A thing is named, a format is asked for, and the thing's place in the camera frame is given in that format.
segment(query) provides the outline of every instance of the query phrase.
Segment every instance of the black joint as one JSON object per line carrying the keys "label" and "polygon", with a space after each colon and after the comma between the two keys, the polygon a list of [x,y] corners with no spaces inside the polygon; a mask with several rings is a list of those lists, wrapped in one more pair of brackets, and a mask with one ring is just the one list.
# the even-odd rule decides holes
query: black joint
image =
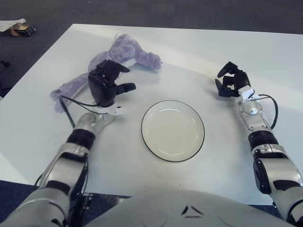
{"label": "black joint", "polygon": [[90,150],[94,144],[95,138],[96,136],[90,131],[84,129],[75,129],[72,131],[66,142],[74,143]]}
{"label": "black joint", "polygon": [[291,214],[291,211],[297,206],[299,205],[301,202],[303,201],[299,201],[298,203],[296,203],[295,205],[293,205],[291,208],[290,208],[290,211],[288,213],[288,217],[286,219],[286,221],[294,226],[297,226],[297,227],[303,227],[303,216],[301,216],[299,218],[298,221],[295,221],[293,215]]}
{"label": "black joint", "polygon": [[300,184],[296,181],[288,181],[288,180],[277,180],[274,181],[274,186],[277,190],[286,191],[292,187],[300,187]]}
{"label": "black joint", "polygon": [[58,219],[53,219],[53,220],[51,220],[51,222],[53,222],[54,224],[56,224],[59,227],[62,227],[62,225]]}
{"label": "black joint", "polygon": [[268,152],[268,153],[261,153],[260,149],[257,149],[253,154],[254,160],[258,158],[287,158],[288,157],[280,152]]}
{"label": "black joint", "polygon": [[271,189],[269,185],[268,176],[266,173],[266,169],[260,159],[257,159],[253,163],[254,173],[255,173],[255,180],[257,188],[263,194],[270,194]]}
{"label": "black joint", "polygon": [[62,191],[64,194],[68,195],[70,192],[70,186],[68,186],[65,183],[59,182],[59,181],[49,181],[46,185],[46,188],[55,188],[60,191]]}
{"label": "black joint", "polygon": [[248,136],[251,149],[264,144],[278,144],[273,133],[270,131],[255,131]]}
{"label": "black joint", "polygon": [[75,155],[75,154],[72,154],[69,152],[64,152],[61,154],[60,157],[63,157],[63,158],[66,158],[66,159],[69,159],[69,160],[72,160],[75,162],[85,163],[88,158],[88,155],[84,154],[83,156],[78,156],[78,155]]}

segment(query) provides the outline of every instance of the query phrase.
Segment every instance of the white table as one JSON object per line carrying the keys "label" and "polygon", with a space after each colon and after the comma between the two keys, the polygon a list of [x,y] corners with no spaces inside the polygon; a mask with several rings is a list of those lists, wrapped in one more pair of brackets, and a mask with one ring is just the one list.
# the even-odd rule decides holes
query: white table
{"label": "white table", "polygon": [[[119,78],[118,83],[135,82],[137,89],[117,98],[126,115],[96,139],[89,157],[88,192],[132,196],[178,188],[246,204],[271,204],[256,189],[253,159],[233,101],[217,95],[214,78],[228,61],[248,73],[259,94],[277,100],[275,136],[303,173],[302,35],[74,24],[0,102],[1,180],[33,184],[44,171],[71,132],[65,114],[54,111],[50,92],[86,72],[90,59],[108,50],[118,32],[132,35],[143,49],[157,53],[163,65],[158,73],[134,66]],[[89,89],[76,99],[90,102]],[[156,158],[141,138],[145,111],[166,99],[187,103],[205,125],[200,152],[186,162]],[[272,122],[272,103],[262,103]],[[69,109],[74,119],[84,113],[75,105]]]}

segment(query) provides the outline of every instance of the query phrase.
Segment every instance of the plush toy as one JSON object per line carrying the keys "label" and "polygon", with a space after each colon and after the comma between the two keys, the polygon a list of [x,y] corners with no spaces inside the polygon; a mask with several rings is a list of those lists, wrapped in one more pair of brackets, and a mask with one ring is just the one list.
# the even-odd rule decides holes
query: plush toy
{"label": "plush toy", "polygon": [[104,60],[113,60],[125,67],[131,67],[136,63],[142,64],[150,69],[160,69],[161,59],[158,55],[147,53],[142,50],[138,42],[127,34],[116,34],[115,41],[109,51],[102,52],[94,57],[88,66],[88,72],[63,84],[51,92],[50,97],[56,102],[55,110],[62,112],[59,97],[67,96],[73,98],[87,84],[89,72],[94,70]]}

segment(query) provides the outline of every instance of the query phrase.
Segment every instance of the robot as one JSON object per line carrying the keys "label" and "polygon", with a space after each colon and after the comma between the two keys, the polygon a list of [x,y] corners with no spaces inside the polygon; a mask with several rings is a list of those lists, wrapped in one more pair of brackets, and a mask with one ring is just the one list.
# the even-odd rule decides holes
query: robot
{"label": "robot", "polygon": [[[39,188],[30,194],[0,224],[0,227],[65,227],[71,195],[77,191],[86,161],[96,136],[115,118],[114,98],[135,89],[134,84],[117,86],[117,72],[125,68],[115,62],[103,62],[89,76],[92,95],[108,113],[86,113],[75,125],[40,179]],[[253,171],[261,193],[268,194],[282,219],[251,206],[204,192],[160,191],[134,196],[91,221],[86,227],[286,227],[303,226],[302,177],[284,148],[278,144],[272,126],[262,117],[247,74],[228,62],[219,72],[223,83],[215,80],[218,93],[236,97],[239,119],[243,122],[254,157]]]}

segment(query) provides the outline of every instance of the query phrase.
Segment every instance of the plate rim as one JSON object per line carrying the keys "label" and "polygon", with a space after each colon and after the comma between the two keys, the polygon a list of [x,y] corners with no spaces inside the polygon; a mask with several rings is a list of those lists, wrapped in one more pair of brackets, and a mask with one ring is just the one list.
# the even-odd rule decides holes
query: plate rim
{"label": "plate rim", "polygon": [[[202,126],[203,126],[203,139],[202,139],[201,146],[199,147],[199,149],[198,149],[192,156],[190,156],[189,158],[184,159],[184,160],[182,160],[182,161],[171,161],[171,160],[166,160],[166,159],[164,159],[164,158],[159,157],[158,155],[156,155],[156,154],[149,148],[149,146],[146,144],[146,142],[145,142],[145,140],[144,140],[144,136],[143,136],[143,132],[142,132],[142,125],[143,125],[143,120],[144,120],[144,118],[145,118],[147,112],[148,112],[153,106],[155,106],[155,105],[157,105],[157,104],[159,104],[159,103],[167,102],[167,101],[173,101],[173,102],[178,102],[178,103],[182,103],[182,104],[184,104],[184,105],[187,105],[190,109],[192,109],[192,110],[197,114],[197,116],[199,117],[199,119],[200,119],[200,121],[201,121],[201,123],[202,123]],[[186,103],[184,103],[184,102],[169,99],[169,100],[162,100],[162,101],[159,101],[159,102],[157,102],[157,103],[151,105],[151,106],[145,111],[145,114],[144,114],[144,116],[143,116],[143,118],[142,118],[142,120],[141,120],[141,136],[142,136],[142,139],[143,139],[143,142],[144,142],[145,146],[147,147],[147,149],[148,149],[154,156],[156,156],[156,157],[158,157],[158,158],[160,158],[160,159],[162,159],[162,160],[164,160],[164,161],[167,161],[167,162],[179,163],[179,162],[185,162],[185,161],[191,159],[192,157],[194,157],[197,153],[199,153],[199,151],[201,150],[201,147],[203,146],[204,139],[205,139],[205,127],[204,127],[202,118],[200,117],[200,115],[198,114],[198,112],[197,112],[196,110],[194,110],[194,108],[192,108],[190,105],[188,105],[188,104],[186,104]]]}

